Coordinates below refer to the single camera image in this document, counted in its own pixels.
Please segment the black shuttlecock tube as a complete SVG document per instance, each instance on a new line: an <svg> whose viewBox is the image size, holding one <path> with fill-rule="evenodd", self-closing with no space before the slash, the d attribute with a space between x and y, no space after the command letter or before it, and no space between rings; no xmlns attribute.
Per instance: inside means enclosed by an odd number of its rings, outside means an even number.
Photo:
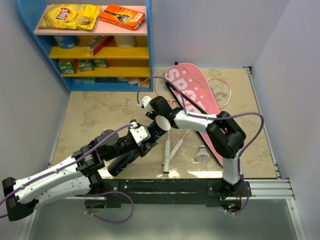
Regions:
<svg viewBox="0 0 320 240"><path fill-rule="evenodd" d="M160 139L160 137L162 137L166 132L168 132L171 129L171 125L165 117L157 116L155 120L146 128L150 134L150 138L142 142L140 146L134 147L133 150L130 150L118 156L107 167L108 172L113 177L119 175L138 157L142 158L146 156L148 152L158 144L157 141Z"/></svg>

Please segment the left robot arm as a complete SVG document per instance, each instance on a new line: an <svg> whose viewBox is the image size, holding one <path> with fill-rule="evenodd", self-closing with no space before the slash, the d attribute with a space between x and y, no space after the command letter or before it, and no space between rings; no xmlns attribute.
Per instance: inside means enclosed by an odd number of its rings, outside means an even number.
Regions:
<svg viewBox="0 0 320 240"><path fill-rule="evenodd" d="M2 181L6 217L13 222L31 215L49 202L77 195L99 196L106 190L99 170L106 161L128 156L131 161L145 156L157 145L163 131L139 127L120 137L117 130L105 130L88 145L64 161L23 179Z"/></svg>

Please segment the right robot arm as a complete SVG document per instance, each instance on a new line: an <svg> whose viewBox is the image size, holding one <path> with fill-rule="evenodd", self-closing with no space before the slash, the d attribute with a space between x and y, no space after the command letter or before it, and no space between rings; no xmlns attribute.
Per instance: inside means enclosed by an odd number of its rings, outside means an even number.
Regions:
<svg viewBox="0 0 320 240"><path fill-rule="evenodd" d="M152 120L162 116L175 129L190 129L207 134L215 151L223 158L222 180L214 189L230 197L241 190L240 152L246 134L227 112L222 111L218 115L192 113L182 107L172 108L162 96L145 96L139 105Z"/></svg>

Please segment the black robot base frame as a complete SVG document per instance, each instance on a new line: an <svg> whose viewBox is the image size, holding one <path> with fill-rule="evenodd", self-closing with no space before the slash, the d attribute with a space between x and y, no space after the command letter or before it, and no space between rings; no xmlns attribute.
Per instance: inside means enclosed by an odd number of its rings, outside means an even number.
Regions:
<svg viewBox="0 0 320 240"><path fill-rule="evenodd" d="M221 178L153 178L153 179L103 179L89 194L109 193L108 208L119 208L130 200L119 192L127 194L134 204L145 205L205 205L220 207L251 197L250 184L240 180L235 185Z"/></svg>

